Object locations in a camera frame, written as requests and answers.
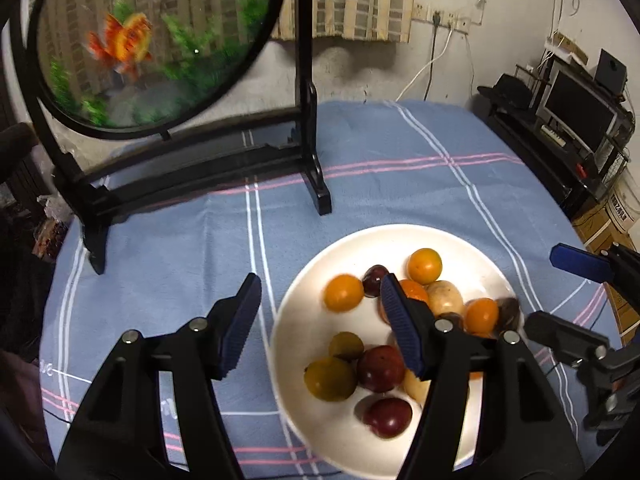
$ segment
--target striped curtain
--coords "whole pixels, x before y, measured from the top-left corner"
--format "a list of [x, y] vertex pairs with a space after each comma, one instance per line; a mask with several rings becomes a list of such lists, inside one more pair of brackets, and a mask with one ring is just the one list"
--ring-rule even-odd
[[[407, 43], [413, 6], [414, 0], [313, 0], [314, 37]], [[294, 0], [284, 0], [273, 37], [294, 39]]]

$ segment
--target blue checkered tablecloth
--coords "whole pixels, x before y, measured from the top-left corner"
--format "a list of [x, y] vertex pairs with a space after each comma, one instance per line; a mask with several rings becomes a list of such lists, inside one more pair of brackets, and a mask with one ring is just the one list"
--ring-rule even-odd
[[[210, 150], [284, 139], [290, 126], [243, 132]], [[111, 228], [107, 267], [88, 264], [75, 222], [58, 259], [40, 349], [44, 408], [72, 420], [117, 338], [172, 332], [238, 290], [253, 271], [262, 278], [256, 318], [238, 368], [215, 384], [226, 429], [247, 478], [317, 475], [335, 469], [307, 449], [278, 411], [267, 359], [271, 329], [289, 284], [319, 251], [345, 235], [381, 224], [433, 226], [487, 254], [516, 291], [524, 314], [553, 312], [620, 345], [602, 286], [555, 270], [558, 242], [580, 246], [542, 185], [504, 143], [462, 108], [424, 102], [319, 107], [318, 149], [334, 212], [320, 217], [302, 179], [289, 176], [212, 192]], [[164, 168], [206, 156], [199, 146], [168, 156]], [[158, 171], [148, 165], [116, 174], [114, 187]], [[543, 370], [552, 359], [532, 348]], [[549, 375], [585, 462], [602, 452], [582, 428], [583, 388], [570, 368]], [[184, 462], [170, 376], [161, 378], [164, 436], [170, 459]], [[46, 415], [54, 454], [68, 424]]]

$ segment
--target goldfish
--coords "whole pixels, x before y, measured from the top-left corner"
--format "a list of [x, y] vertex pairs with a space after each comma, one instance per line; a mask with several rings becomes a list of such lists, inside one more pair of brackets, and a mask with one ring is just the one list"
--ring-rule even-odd
[[87, 50], [107, 68], [138, 78], [138, 63], [150, 61], [151, 24], [142, 12], [120, 23], [108, 14], [104, 25], [104, 44], [95, 32], [89, 32]]

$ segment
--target white wall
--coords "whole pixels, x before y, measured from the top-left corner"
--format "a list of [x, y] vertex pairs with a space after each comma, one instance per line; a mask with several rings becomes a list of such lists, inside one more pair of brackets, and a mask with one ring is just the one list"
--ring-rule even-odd
[[[513, 73], [516, 63], [537, 64], [551, 28], [552, 6], [553, 0], [487, 1], [482, 26], [472, 25], [469, 34], [476, 72], [474, 92], [478, 85], [493, 85], [503, 72]], [[429, 23], [413, 22], [408, 44], [315, 40], [314, 82], [320, 100], [395, 99], [428, 61], [432, 31]], [[440, 28], [437, 53], [446, 37], [447, 29]], [[294, 77], [292, 44], [271, 42], [251, 72], [222, 101], [191, 123], [290, 105], [294, 100]], [[421, 99], [427, 78], [425, 71], [405, 97]], [[469, 106], [470, 83], [465, 40], [455, 33], [447, 53], [434, 66], [430, 100]], [[112, 147], [107, 141], [87, 139], [60, 124], [53, 129], [64, 144], [77, 146], [89, 164], [103, 160]]]

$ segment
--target metal bolt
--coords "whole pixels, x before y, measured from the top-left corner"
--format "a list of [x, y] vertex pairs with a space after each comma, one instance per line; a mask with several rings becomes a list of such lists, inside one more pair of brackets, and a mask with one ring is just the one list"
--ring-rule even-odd
[[607, 347], [604, 345], [598, 346], [596, 348], [595, 354], [598, 360], [604, 359], [607, 355]]
[[607, 400], [604, 401], [604, 407], [609, 413], [615, 410], [617, 405], [618, 396], [616, 394], [611, 394], [609, 397], [607, 397]]
[[437, 319], [434, 326], [436, 327], [436, 330], [445, 334], [453, 330], [453, 323], [448, 319]]
[[200, 332], [207, 327], [207, 320], [203, 317], [194, 317], [189, 322], [189, 328], [194, 332]]
[[520, 341], [520, 336], [513, 330], [507, 330], [504, 334], [502, 334], [502, 338], [510, 345], [515, 345]]
[[135, 343], [140, 336], [140, 332], [137, 330], [127, 330], [124, 334], [122, 334], [122, 341], [131, 344]]

